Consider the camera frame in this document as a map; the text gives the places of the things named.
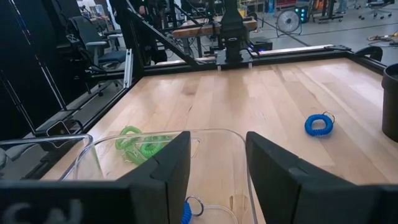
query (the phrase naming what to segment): wooden workbench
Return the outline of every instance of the wooden workbench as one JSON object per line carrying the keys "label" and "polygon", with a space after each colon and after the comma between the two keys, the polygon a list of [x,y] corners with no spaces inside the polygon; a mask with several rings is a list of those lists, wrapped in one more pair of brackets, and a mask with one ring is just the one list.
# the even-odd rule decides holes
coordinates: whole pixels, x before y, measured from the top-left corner
{"label": "wooden workbench", "polygon": [[[216,16],[214,20],[216,22],[220,22],[222,16]],[[207,19],[198,19],[199,23],[204,23]],[[251,19],[250,21],[243,21],[243,24],[247,27],[248,31],[255,30],[257,28],[257,21]],[[187,21],[182,24],[182,26],[189,26],[194,25],[192,21]],[[221,25],[216,25],[216,32],[217,34],[220,33]],[[212,25],[204,25],[203,27],[194,27],[194,28],[186,28],[186,29],[178,29],[173,31],[173,36],[175,38],[187,38],[187,37],[194,37],[194,36],[201,36],[201,35],[211,35],[213,34],[213,27]]]}
{"label": "wooden workbench", "polygon": [[[347,58],[145,77],[88,134],[98,140],[129,125],[256,131],[355,184],[398,183],[398,144],[381,131],[381,79]],[[324,111],[336,118],[332,134],[307,135],[306,118]]]}

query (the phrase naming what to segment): black bracket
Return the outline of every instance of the black bracket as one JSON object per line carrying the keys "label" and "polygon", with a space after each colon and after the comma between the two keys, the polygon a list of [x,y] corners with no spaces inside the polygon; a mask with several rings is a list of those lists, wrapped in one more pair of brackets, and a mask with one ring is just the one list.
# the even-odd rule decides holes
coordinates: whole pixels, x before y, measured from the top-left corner
{"label": "black bracket", "polygon": [[349,47],[346,47],[344,45],[327,46],[327,47],[324,47],[324,49],[328,49],[328,50],[351,50]]}
{"label": "black bracket", "polygon": [[381,47],[377,47],[377,46],[370,46],[370,47],[365,47],[361,50],[358,50],[354,54],[356,56],[369,55],[369,58],[381,62],[381,59],[383,57],[383,49],[381,49]]}
{"label": "black bracket", "polygon": [[0,181],[2,223],[181,223],[190,143],[180,133],[118,180]]}
{"label": "black bracket", "polygon": [[354,185],[254,132],[246,158],[267,223],[398,223],[396,185]]}

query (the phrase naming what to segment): cable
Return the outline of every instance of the cable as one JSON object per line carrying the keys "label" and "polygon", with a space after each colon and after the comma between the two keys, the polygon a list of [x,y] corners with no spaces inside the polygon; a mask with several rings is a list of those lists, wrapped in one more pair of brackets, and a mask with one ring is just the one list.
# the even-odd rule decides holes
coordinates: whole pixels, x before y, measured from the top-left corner
{"label": "cable", "polygon": [[[246,45],[247,45],[250,49],[252,49],[252,50],[257,54],[257,57],[260,57],[260,52],[259,52],[257,49],[255,49],[249,42],[246,42]],[[253,58],[254,55],[252,55],[252,54],[250,53],[250,50],[247,49],[247,48],[246,48],[246,50],[249,52],[249,55]]]}
{"label": "cable", "polygon": [[375,35],[375,36],[370,36],[368,37],[368,41],[373,41],[371,43],[368,43],[369,46],[376,46],[376,47],[391,47],[393,49],[397,49],[396,45],[384,45],[381,44],[383,42],[393,42],[394,38],[398,37],[398,30],[396,30],[394,33],[391,35]]}
{"label": "cable", "polygon": [[207,22],[205,22],[204,20],[203,20],[203,25],[202,26],[200,26],[200,28],[198,29],[198,32],[195,34],[195,36],[193,37],[193,40],[189,43],[189,47],[191,47],[191,45],[194,43],[194,41],[195,41],[195,39],[198,37],[198,35],[199,35],[199,33],[200,33],[200,31],[201,31],[201,29],[205,26],[205,25],[209,25],[209,18],[206,18],[207,19]]}
{"label": "cable", "polygon": [[195,46],[195,44],[193,45],[193,47],[199,52],[199,49],[197,46]]}
{"label": "cable", "polygon": [[187,3],[192,7],[192,9],[194,9],[195,12],[199,13],[199,14],[200,14],[201,16],[203,16],[204,18],[206,17],[206,15],[204,15],[204,14],[201,13],[201,12],[199,12],[199,10],[196,9],[196,7],[193,6],[189,1],[185,1],[185,2],[187,2]]}
{"label": "cable", "polygon": [[200,43],[200,45],[205,49],[205,50],[207,50],[206,49],[206,46],[204,46],[202,43]]}

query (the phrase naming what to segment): metal key ring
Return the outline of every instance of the metal key ring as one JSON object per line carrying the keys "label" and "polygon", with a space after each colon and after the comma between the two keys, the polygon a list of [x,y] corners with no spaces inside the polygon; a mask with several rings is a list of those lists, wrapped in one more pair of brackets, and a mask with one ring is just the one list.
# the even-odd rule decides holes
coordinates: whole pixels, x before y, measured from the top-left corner
{"label": "metal key ring", "polygon": [[196,199],[196,200],[199,202],[200,208],[201,208],[200,213],[197,213],[197,214],[192,213],[192,216],[194,216],[194,217],[199,217],[199,216],[201,216],[201,215],[203,214],[203,212],[205,211],[205,206],[203,205],[203,202],[202,202],[198,197],[196,197],[196,196],[189,196],[189,197],[187,197],[187,199],[185,199],[185,202],[188,202],[188,199],[190,199],[190,198]]}
{"label": "metal key ring", "polygon": [[325,111],[325,112],[323,112],[323,114],[322,115],[325,115],[325,114],[329,114],[332,118],[333,118],[333,124],[335,123],[335,115],[333,115],[331,112],[329,112],[329,111]]}

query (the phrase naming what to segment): office chair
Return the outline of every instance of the office chair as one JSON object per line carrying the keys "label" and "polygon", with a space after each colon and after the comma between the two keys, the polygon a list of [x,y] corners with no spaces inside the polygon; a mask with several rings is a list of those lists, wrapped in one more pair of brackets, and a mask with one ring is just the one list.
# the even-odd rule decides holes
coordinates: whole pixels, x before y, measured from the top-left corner
{"label": "office chair", "polygon": [[384,15],[387,14],[388,17],[392,16],[392,13],[390,11],[382,10],[382,8],[394,4],[395,0],[382,0],[382,1],[376,1],[376,2],[369,2],[368,6],[371,9],[369,12],[364,12],[361,15],[359,15],[359,18],[361,20],[365,19],[365,15],[371,15],[373,14],[373,18],[376,18],[377,15],[381,15],[380,19],[384,19]]}
{"label": "office chair", "polygon": [[111,51],[104,54],[104,46],[109,44],[110,40],[122,37],[121,34],[108,35],[108,39],[103,39],[96,30],[96,27],[90,20],[83,16],[69,18],[71,24],[77,30],[80,39],[86,46],[87,51],[92,54],[93,64],[101,67],[107,63],[123,63],[126,61],[126,51]]}
{"label": "office chair", "polygon": [[[117,38],[122,37],[122,34],[110,34],[106,39],[102,38],[95,25],[83,16],[75,16],[69,18],[70,24],[76,30],[77,36],[84,43],[86,52],[85,58],[90,61],[90,70],[94,72],[107,72],[116,69],[126,61],[126,51],[110,51],[104,53],[104,49],[109,47],[109,43],[115,41]],[[115,86],[123,85],[119,80],[113,81]]]}

